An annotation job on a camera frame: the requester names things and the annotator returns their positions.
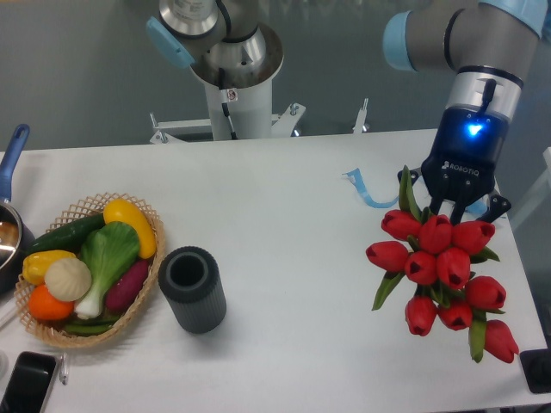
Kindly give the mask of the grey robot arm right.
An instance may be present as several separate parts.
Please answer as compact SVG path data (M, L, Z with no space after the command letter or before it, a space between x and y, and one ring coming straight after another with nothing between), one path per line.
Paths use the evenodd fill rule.
M542 30L545 1L434 1L395 15L385 28L386 61L402 71L449 68L449 99L420 175L438 213L453 203L452 223L491 196L484 220L510 208L492 194L494 173Z

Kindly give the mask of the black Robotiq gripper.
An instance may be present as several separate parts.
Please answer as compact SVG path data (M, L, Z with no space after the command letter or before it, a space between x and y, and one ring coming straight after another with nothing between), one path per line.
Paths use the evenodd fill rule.
M399 185L413 186L422 176L431 197L430 210L438 214L444 201L454 203L453 214L465 209L495 185L494 172L509 130L498 116L466 108L444 111L429 156L420 168L397 174ZM493 223L511 209L501 194L490 194L486 211L478 221Z

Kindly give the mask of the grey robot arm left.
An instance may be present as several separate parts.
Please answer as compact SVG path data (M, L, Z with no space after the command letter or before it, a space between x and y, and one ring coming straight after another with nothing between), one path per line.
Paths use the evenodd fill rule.
M173 65L190 68L202 81L212 133L217 140L290 136L302 115L293 104L278 119L271 113L272 80L282 66L281 42L258 20L255 1L163 1L146 24L158 51ZM492 39L474 32L476 22L501 28L512 18L502 1L438 3L426 11L398 14L383 36L391 66L443 65L456 76L428 157L398 175L400 202L423 179L430 211L444 201L458 223L479 199L492 222L510 209L495 187L494 172L523 83L492 52Z

